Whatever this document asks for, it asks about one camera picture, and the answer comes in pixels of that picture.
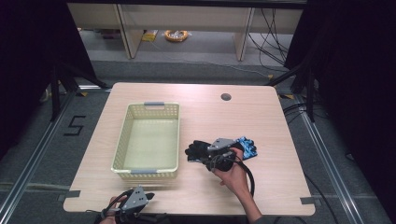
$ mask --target basket handle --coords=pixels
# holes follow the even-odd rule
[[[165,102],[145,102],[144,106],[146,109],[165,109]]]
[[[157,174],[157,170],[131,170],[131,175]]]

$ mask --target human arm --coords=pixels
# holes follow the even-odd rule
[[[243,158],[242,150],[237,148],[231,148],[231,150],[236,153],[237,160]],[[240,165],[234,163],[233,167],[228,172],[215,169],[213,173],[221,179],[220,184],[226,186],[238,198],[239,202],[244,207],[249,223],[254,223],[262,217],[260,209],[254,202],[253,196],[250,194],[247,173]]]

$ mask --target person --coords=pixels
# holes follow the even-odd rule
[[[236,159],[240,160],[243,158],[243,151],[237,148],[231,148],[236,153]],[[255,203],[253,196],[250,194],[248,188],[248,178],[246,171],[238,164],[234,163],[233,167],[227,171],[222,172],[221,170],[214,169],[213,174],[218,176],[221,181],[221,186],[226,186],[244,207],[247,219],[251,224],[266,224],[268,221],[262,215],[259,207]],[[100,222],[100,224],[116,224],[114,217],[106,217]]]

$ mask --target black wire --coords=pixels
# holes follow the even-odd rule
[[[285,116],[287,116],[286,113],[287,113],[288,111],[290,111],[290,110],[292,110],[292,109],[294,109],[294,108],[303,106],[303,105],[306,105],[306,103],[297,104],[297,105],[291,105],[291,106],[286,107],[285,109],[283,109],[283,113],[285,114]],[[294,117],[290,122],[292,122],[295,118],[297,118],[298,116],[300,116],[303,112],[304,112],[304,111],[301,111],[301,113],[299,113],[296,117]],[[328,208],[329,208],[329,210],[330,210],[330,213],[332,214],[332,218],[334,219],[334,222],[335,222],[336,224],[338,224],[338,219],[337,219],[337,217],[335,216],[335,213],[334,213],[334,211],[332,210],[332,207],[330,206],[329,202],[327,201],[326,197],[324,196],[324,194],[322,193],[322,191],[320,190],[320,188],[314,183],[314,181],[313,181],[306,173],[304,173],[304,176],[309,180],[309,182],[311,182],[311,184],[315,187],[315,189],[317,189],[317,191],[319,192],[319,194],[320,194],[320,196],[322,197],[323,201],[324,201],[324,202],[326,203],[326,205],[328,206]]]
[[[244,169],[248,175],[248,178],[250,180],[250,194],[253,197],[254,196],[254,190],[255,190],[255,183],[254,183],[254,178],[253,178],[253,173],[248,169],[248,167],[241,161],[236,161],[236,164],[240,165],[242,169]]]
[[[131,193],[133,193],[134,191],[132,189],[129,189],[127,191],[124,191],[122,194],[120,194],[116,199],[114,199],[107,208],[105,208],[104,210],[102,210],[101,212],[101,217],[107,217],[107,212],[108,210],[110,210],[111,206],[113,206],[115,203],[117,203],[117,201],[122,198],[125,195],[129,195]]]
[[[276,46],[274,46],[273,44],[271,44],[270,42],[267,41],[268,35],[270,35],[270,33],[268,33],[266,37],[264,37],[262,34],[260,34],[260,36],[262,37],[264,42],[266,42],[269,46],[273,47],[274,49],[277,49]]]
[[[283,61],[285,61],[285,60],[286,60],[286,57],[285,57],[285,55],[284,55],[284,50],[282,49],[282,47],[283,47],[284,49],[287,49],[287,48],[285,48],[283,45],[281,45],[281,44],[279,43],[279,39],[277,38],[275,15],[276,15],[276,10],[273,8],[273,16],[272,16],[272,21],[271,21],[271,25],[270,25],[270,23],[268,22],[267,18],[265,17],[264,11],[262,10],[262,16],[264,17],[265,23],[266,23],[267,26],[268,26],[268,31],[269,31],[268,33],[271,34],[271,36],[272,36],[273,39],[275,40],[275,42],[276,42],[276,44],[277,44],[277,47],[275,47],[275,46],[273,46],[273,45],[271,45],[271,44],[270,44],[270,45],[273,46],[274,48],[276,48],[276,49],[279,50],[279,53],[280,53],[280,55],[282,56]]]
[[[218,161],[218,158],[222,157],[222,155],[217,155],[215,157],[213,157],[213,159],[210,161],[209,163],[209,169],[216,169],[216,162]]]
[[[265,55],[267,55],[268,57],[270,57],[271,59],[273,59],[274,61],[276,61],[277,63],[280,63],[280,64],[282,64],[283,65],[283,62],[280,60],[280,59],[278,59],[275,55],[273,55],[273,54],[271,54],[270,52],[268,52],[267,50],[265,50],[262,46],[265,44],[265,40],[264,40],[264,42],[262,43],[262,45],[260,46],[254,39],[253,39],[253,37],[249,34],[248,35],[249,37],[250,37],[250,40],[253,42],[253,44],[256,46],[256,48],[260,51],[260,52],[262,52],[262,53],[264,53]]]
[[[270,67],[265,66],[265,65],[262,63],[262,51],[263,51],[264,49],[261,49],[261,47],[259,46],[259,44],[257,44],[257,43],[254,41],[254,39],[253,39],[253,37],[251,37],[251,35],[248,35],[248,36],[249,36],[250,39],[252,40],[253,44],[256,45],[256,48],[257,48],[257,50],[259,51],[259,61],[260,61],[260,64],[262,65],[262,67],[264,67],[264,68],[266,68],[266,69],[268,69],[268,70],[273,70],[273,71],[277,71],[277,72],[287,72],[287,71],[278,70],[278,69],[274,69],[274,68],[270,68]]]
[[[253,173],[251,173],[251,171],[248,169],[248,167],[242,162],[242,160],[239,157],[236,157],[236,158],[238,158],[239,161],[232,160],[232,159],[227,158],[227,157],[223,157],[224,160],[235,162],[236,164],[241,166],[242,169],[244,169],[244,171],[247,173],[248,178],[250,180],[250,194],[253,197],[254,196],[254,190],[255,190],[255,183],[254,183]]]
[[[298,115],[294,116],[291,120],[288,121],[288,124],[291,124],[295,119],[297,119],[299,116],[301,116],[306,110],[300,110],[296,112],[300,112]]]
[[[334,219],[334,222],[336,224],[338,224],[338,219],[335,216],[334,211],[332,210],[332,207],[330,206],[329,202],[327,201],[326,197],[324,196],[324,194],[322,193],[322,191],[319,189],[319,187],[314,183],[314,181],[304,172],[304,176],[309,180],[309,182],[311,182],[311,184],[315,187],[315,189],[317,189],[317,191],[319,192],[320,196],[322,197],[323,201],[326,203],[327,207],[330,210],[330,213],[332,214],[332,218]]]
[[[291,112],[289,112],[289,114],[285,114],[285,117],[287,117],[287,116],[289,116],[289,115],[292,115],[292,114],[295,114],[295,113],[298,113],[298,112],[301,112],[301,111],[305,111],[305,110],[295,110],[295,111],[291,111]]]

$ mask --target black panel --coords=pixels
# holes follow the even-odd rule
[[[318,76],[346,145],[396,223],[396,4],[354,4]]]
[[[314,0],[311,7],[320,6],[330,0]],[[159,5],[159,6],[198,6],[198,7],[276,7],[305,8],[306,0],[68,0],[73,3],[100,3],[125,5]]]
[[[303,61],[318,37],[320,28],[328,19],[330,10],[330,6],[322,5],[315,8],[306,8],[303,11],[290,43],[285,67],[292,69]]]
[[[0,158],[16,144],[55,64],[95,78],[65,2],[0,1]],[[66,76],[75,76],[59,69]]]

